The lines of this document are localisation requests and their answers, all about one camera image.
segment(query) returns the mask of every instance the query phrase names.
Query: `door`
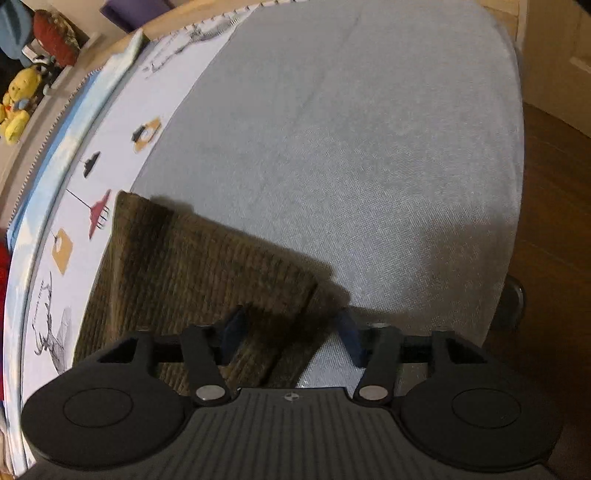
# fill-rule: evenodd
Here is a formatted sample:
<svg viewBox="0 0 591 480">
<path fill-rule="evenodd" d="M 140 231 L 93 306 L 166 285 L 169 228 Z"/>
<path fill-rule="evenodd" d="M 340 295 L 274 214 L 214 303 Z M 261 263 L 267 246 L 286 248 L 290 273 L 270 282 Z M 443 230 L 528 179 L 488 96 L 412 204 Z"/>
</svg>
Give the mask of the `door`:
<svg viewBox="0 0 591 480">
<path fill-rule="evenodd" d="M 574 0 L 530 0 L 524 100 L 591 137 L 591 15 Z"/>
</svg>

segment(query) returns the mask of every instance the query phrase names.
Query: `brown towel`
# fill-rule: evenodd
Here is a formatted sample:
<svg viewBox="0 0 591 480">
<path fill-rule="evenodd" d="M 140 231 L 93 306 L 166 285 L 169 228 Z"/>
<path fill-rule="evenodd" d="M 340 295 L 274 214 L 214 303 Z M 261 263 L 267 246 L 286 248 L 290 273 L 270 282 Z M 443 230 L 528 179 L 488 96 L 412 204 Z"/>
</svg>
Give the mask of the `brown towel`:
<svg viewBox="0 0 591 480">
<path fill-rule="evenodd" d="M 286 252 L 122 192 L 74 363 L 126 332 L 180 333 L 225 319 L 237 305 L 249 305 L 249 333 L 222 368 L 228 385 L 290 388 L 324 341 L 339 302 L 327 282 Z M 160 378 L 187 394 L 182 365 L 163 364 Z"/>
</svg>

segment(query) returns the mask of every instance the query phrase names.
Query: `purple object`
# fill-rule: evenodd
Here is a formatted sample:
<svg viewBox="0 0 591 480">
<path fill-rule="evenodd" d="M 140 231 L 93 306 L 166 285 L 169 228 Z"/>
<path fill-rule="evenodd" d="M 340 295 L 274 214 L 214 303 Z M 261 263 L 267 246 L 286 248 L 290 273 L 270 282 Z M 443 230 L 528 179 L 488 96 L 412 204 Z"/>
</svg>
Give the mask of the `purple object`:
<svg viewBox="0 0 591 480">
<path fill-rule="evenodd" d="M 169 10 L 170 6 L 163 0 L 108 0 L 100 13 L 131 33 Z"/>
</svg>

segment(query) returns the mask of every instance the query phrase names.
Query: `white logo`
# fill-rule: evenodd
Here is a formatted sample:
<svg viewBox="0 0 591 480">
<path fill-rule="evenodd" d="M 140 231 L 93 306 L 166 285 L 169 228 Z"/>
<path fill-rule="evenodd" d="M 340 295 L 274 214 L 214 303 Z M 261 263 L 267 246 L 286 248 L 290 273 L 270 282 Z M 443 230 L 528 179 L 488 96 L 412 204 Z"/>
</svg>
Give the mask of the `white logo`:
<svg viewBox="0 0 591 480">
<path fill-rule="evenodd" d="M 301 397 L 294 392 L 289 392 L 285 397 L 283 397 L 284 399 L 286 399 L 289 402 L 295 402 L 297 400 L 299 400 Z"/>
</svg>

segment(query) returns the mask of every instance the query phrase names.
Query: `drawing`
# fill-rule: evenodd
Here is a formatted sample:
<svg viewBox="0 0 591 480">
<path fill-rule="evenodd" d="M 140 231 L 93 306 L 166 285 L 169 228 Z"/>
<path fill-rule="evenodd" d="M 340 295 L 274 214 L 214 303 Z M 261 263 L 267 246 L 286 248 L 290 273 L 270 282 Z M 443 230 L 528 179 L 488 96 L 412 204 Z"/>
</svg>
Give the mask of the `drawing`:
<svg viewBox="0 0 591 480">
<path fill-rule="evenodd" d="M 100 152 L 95 152 L 88 160 L 84 162 L 84 178 L 86 178 L 92 169 L 95 167 L 96 161 L 100 157 Z"/>
<path fill-rule="evenodd" d="M 60 273 L 64 275 L 68 268 L 68 262 L 70 261 L 70 255 L 72 254 L 74 244 L 63 228 L 60 228 L 57 235 L 53 235 L 53 238 L 54 241 L 53 248 L 51 249 L 51 256 L 56 262 Z"/>
<path fill-rule="evenodd" d="M 35 355 L 40 356 L 44 351 L 49 352 L 51 361 L 58 374 L 66 371 L 66 355 L 64 350 L 64 341 L 70 326 L 72 318 L 72 310 L 66 307 L 61 314 L 61 323 L 57 331 L 57 335 L 53 335 L 52 327 L 53 320 L 51 318 L 51 294 L 52 281 L 51 272 L 49 273 L 49 282 L 41 281 L 41 288 L 37 296 L 37 304 L 35 306 L 35 316 L 31 326 L 35 332 Z M 40 314 L 39 306 L 44 310 L 44 314 Z"/>
<path fill-rule="evenodd" d="M 167 44 L 154 56 L 152 61 L 150 62 L 149 66 L 146 66 L 142 69 L 143 72 L 149 72 L 150 74 L 147 76 L 149 78 L 152 74 L 156 73 L 157 71 L 161 70 L 170 60 L 175 58 L 177 55 L 181 54 L 185 51 L 185 49 L 191 45 L 195 45 L 199 42 L 204 42 L 207 40 L 211 40 L 216 38 L 232 28 L 234 25 L 237 25 L 238 22 L 242 19 L 242 15 L 235 15 L 232 18 L 224 17 L 223 21 L 213 27 L 211 30 L 203 31 L 198 25 L 192 25 L 193 29 L 189 33 L 189 40 L 181 45 L 179 48 L 174 50 L 170 55 L 164 57 L 164 59 L 160 63 L 155 63 L 156 59 L 159 58 L 160 55 L 166 50 L 166 48 L 172 43 L 172 41 L 177 37 L 176 34 L 174 37 L 169 39 Z"/>
<path fill-rule="evenodd" d="M 107 202 L 109 201 L 109 195 L 111 195 L 111 189 L 107 190 L 103 198 L 96 202 L 92 207 L 70 190 L 66 189 L 66 191 L 70 193 L 70 195 L 72 195 L 75 199 L 77 199 L 81 204 L 86 205 L 89 208 L 90 230 L 88 231 L 88 240 L 91 240 L 92 236 L 95 234 L 95 230 L 97 228 L 99 230 L 103 229 L 109 220 L 109 213 L 111 211 L 107 207 Z"/>
<path fill-rule="evenodd" d="M 139 127 L 132 135 L 131 141 L 134 143 L 136 153 L 141 152 L 148 143 L 154 138 L 156 132 L 160 129 L 162 123 L 160 118 L 155 118 L 151 122 Z"/>
</svg>

